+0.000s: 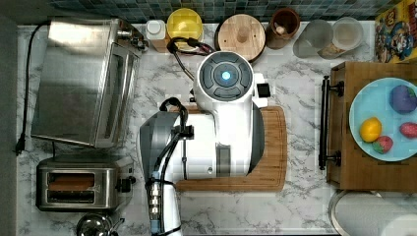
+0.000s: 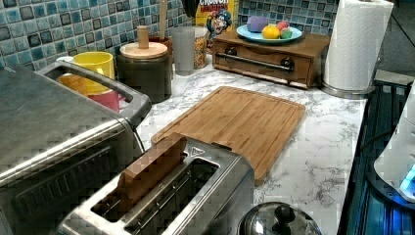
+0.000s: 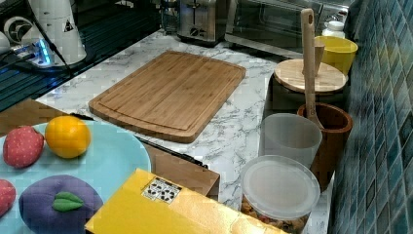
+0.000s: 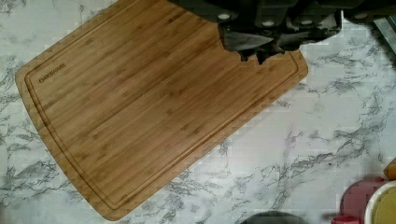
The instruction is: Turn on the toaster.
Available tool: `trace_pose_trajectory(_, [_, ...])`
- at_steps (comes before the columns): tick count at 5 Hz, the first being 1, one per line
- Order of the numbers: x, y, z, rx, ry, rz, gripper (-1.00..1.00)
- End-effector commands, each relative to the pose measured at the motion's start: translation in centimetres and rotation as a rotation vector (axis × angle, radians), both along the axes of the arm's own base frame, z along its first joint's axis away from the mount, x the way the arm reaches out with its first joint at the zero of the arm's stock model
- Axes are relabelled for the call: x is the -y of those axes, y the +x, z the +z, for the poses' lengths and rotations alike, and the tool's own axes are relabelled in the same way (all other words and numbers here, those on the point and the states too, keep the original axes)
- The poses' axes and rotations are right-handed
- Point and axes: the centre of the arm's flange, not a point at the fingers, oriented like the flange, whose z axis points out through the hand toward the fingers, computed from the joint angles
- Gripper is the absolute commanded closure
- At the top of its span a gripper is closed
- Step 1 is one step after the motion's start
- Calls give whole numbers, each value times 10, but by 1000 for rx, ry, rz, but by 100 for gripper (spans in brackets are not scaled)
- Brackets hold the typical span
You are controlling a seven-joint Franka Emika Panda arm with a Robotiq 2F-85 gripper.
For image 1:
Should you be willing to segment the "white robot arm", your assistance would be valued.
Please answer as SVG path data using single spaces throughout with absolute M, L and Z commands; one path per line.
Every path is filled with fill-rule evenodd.
M 141 126 L 141 158 L 151 236 L 182 236 L 175 184 L 246 176 L 263 157 L 265 128 L 260 77 L 241 55 L 217 51 L 199 66 L 193 91 L 198 112 L 178 98 L 162 102 Z

